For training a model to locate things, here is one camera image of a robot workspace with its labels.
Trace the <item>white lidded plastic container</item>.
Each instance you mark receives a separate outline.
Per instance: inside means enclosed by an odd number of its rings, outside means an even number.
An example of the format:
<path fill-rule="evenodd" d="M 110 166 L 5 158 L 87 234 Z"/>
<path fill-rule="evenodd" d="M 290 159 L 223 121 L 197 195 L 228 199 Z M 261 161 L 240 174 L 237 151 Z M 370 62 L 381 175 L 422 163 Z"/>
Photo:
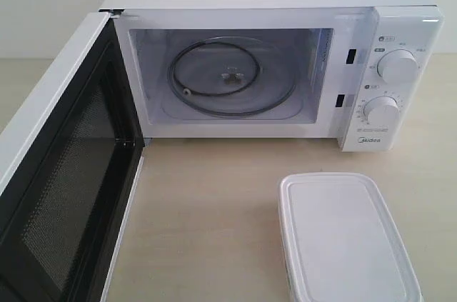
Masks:
<path fill-rule="evenodd" d="M 290 301 L 422 301 L 376 183 L 360 173 L 285 177 L 278 216 Z"/>

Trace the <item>white microwave door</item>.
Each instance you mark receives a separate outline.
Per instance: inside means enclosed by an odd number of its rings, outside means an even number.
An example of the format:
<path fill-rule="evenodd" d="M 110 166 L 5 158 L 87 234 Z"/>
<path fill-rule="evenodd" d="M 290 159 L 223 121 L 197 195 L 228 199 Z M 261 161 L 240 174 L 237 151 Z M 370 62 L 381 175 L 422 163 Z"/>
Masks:
<path fill-rule="evenodd" d="M 111 12 L 90 13 L 1 133 L 1 299 L 104 301 L 144 138 Z"/>

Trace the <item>white microwave oven body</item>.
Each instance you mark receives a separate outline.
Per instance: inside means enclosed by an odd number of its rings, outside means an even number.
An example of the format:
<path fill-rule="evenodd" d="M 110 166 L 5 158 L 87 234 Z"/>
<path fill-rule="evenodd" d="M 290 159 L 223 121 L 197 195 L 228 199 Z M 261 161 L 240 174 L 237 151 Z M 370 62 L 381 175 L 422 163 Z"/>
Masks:
<path fill-rule="evenodd" d="M 147 139 L 336 139 L 348 152 L 392 148 L 442 27 L 433 0 L 104 0 Z M 277 46 L 297 75 L 290 97 L 270 111 L 217 118 L 181 102 L 167 70 L 182 49 L 218 36 L 247 36 Z M 415 81 L 387 84 L 377 64 L 404 49 L 418 63 Z M 379 96 L 398 104 L 391 126 L 367 122 Z"/>

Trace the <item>glass turntable plate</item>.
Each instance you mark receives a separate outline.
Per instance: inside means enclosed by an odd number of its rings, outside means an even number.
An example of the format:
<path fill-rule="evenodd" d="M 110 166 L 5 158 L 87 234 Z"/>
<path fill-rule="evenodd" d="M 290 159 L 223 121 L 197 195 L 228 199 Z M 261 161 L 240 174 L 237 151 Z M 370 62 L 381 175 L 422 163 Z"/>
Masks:
<path fill-rule="evenodd" d="M 276 108 L 297 75 L 275 45 L 247 36 L 197 41 L 171 60 L 167 81 L 187 106 L 217 118 L 245 118 Z"/>

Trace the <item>lower white timer knob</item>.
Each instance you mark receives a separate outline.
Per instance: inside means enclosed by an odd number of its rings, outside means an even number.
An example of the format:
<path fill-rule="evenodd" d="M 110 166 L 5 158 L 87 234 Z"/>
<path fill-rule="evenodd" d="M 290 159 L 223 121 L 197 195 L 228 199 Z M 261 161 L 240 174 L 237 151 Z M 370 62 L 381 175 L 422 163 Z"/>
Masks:
<path fill-rule="evenodd" d="M 370 100 L 363 108 L 367 122 L 377 126 L 391 126 L 400 119 L 396 101 L 390 96 L 379 96 Z"/>

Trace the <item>upper white power knob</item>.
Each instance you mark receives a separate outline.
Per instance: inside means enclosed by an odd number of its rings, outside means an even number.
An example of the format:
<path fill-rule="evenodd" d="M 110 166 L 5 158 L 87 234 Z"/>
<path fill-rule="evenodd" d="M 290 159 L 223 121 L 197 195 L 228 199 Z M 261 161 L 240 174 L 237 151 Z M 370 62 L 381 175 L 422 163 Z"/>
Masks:
<path fill-rule="evenodd" d="M 399 49 L 380 59 L 377 72 L 387 84 L 409 83 L 417 78 L 418 63 L 410 51 Z"/>

